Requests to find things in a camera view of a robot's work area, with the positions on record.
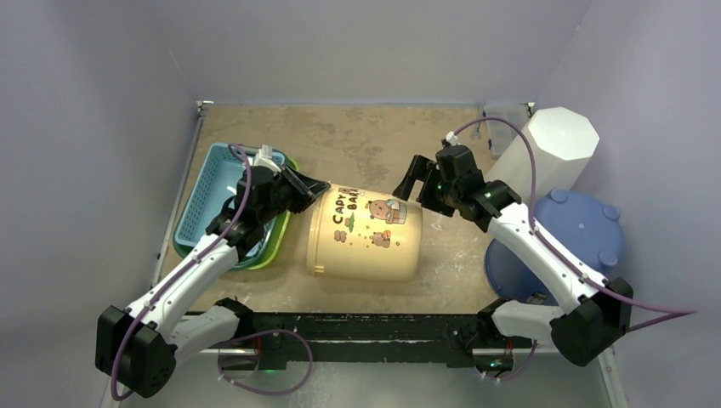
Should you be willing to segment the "white octagonal large container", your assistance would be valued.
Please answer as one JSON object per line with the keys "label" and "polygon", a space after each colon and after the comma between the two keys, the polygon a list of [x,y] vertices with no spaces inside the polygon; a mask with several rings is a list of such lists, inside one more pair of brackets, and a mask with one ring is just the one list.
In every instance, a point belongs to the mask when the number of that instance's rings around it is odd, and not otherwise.
{"label": "white octagonal large container", "polygon": [[569,190],[599,144],[599,135],[583,115],[565,107],[541,109],[522,128],[535,158],[536,186],[531,186],[531,161],[517,133],[485,177],[501,180],[530,204],[550,190]]}

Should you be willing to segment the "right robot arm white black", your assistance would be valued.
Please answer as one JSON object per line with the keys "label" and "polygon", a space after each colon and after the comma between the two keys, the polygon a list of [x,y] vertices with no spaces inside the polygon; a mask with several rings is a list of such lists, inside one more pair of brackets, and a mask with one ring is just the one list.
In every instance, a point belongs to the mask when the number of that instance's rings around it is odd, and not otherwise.
{"label": "right robot arm white black", "polygon": [[485,180],[467,146],[447,145],[434,159],[415,155],[394,197],[408,199],[415,183],[422,185],[422,208],[474,223],[511,250],[556,301],[548,306],[503,300],[488,307],[477,324],[483,343],[525,337],[551,343],[571,364],[586,366],[629,332],[631,285],[575,257],[506,183]]}

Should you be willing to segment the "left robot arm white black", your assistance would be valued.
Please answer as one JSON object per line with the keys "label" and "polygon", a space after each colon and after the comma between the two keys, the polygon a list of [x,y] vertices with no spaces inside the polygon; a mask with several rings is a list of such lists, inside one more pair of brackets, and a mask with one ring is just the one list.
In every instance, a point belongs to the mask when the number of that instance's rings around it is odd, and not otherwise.
{"label": "left robot arm white black", "polygon": [[190,306],[265,236],[265,226],[283,213],[302,213],[331,185],[282,166],[247,166],[235,195],[224,201],[205,235],[183,261],[146,294],[99,317],[95,366],[118,385],[150,398],[172,376],[177,364],[203,349],[227,342],[246,346],[255,337],[278,336],[281,328],[259,331],[253,312],[235,300],[218,301],[204,314],[184,320]]}

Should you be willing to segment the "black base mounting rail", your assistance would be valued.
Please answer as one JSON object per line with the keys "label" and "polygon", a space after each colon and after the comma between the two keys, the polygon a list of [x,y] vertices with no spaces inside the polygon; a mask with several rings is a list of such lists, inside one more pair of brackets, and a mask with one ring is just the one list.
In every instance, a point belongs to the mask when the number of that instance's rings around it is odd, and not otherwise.
{"label": "black base mounting rail", "polygon": [[435,363],[476,366],[488,351],[527,349],[504,337],[483,314],[319,314],[254,312],[241,319],[231,347],[259,349],[263,370],[289,362]]}

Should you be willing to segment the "lime green tray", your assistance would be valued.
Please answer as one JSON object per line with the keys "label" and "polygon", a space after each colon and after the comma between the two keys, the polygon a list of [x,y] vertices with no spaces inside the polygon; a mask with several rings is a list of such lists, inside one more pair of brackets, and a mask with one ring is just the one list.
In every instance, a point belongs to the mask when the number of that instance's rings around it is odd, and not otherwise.
{"label": "lime green tray", "polygon": [[[291,162],[290,165],[284,166],[296,170],[293,162]],[[262,239],[257,242],[257,251],[253,255],[249,252],[246,255],[246,259],[242,261],[245,270],[264,269],[274,262],[281,249],[281,243],[285,238],[291,216],[292,214],[290,212],[284,212],[270,220],[267,224],[260,225],[263,227],[263,236]]]}

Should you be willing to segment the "cream printed bucket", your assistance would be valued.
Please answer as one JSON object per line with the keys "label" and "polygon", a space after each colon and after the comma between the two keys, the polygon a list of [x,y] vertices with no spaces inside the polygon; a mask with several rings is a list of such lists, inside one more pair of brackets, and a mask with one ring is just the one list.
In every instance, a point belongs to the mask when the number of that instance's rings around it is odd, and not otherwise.
{"label": "cream printed bucket", "polygon": [[315,277],[408,281],[417,272],[422,233],[417,203],[332,184],[313,211],[307,270]]}

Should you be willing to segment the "blue round bucket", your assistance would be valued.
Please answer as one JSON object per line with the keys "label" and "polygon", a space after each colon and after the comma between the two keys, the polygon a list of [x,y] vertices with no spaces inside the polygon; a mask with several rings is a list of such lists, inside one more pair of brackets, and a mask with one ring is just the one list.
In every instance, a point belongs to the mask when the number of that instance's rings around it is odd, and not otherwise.
{"label": "blue round bucket", "polygon": [[[582,262],[613,280],[625,238],[620,211],[584,193],[550,190],[536,202],[536,220]],[[522,303],[555,306],[555,298],[531,270],[502,243],[485,253],[485,274],[497,296]]]}

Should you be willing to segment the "clear plastic small box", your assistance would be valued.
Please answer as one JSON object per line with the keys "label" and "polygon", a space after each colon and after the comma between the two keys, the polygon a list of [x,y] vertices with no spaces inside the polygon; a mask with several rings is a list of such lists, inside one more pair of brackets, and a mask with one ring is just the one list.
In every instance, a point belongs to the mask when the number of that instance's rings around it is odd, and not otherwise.
{"label": "clear plastic small box", "polygon": [[[500,117],[521,129],[531,117],[531,108],[528,104],[485,104],[483,117],[488,116]],[[489,150],[494,158],[498,158],[510,146],[517,133],[499,121],[487,121],[485,124]]]}

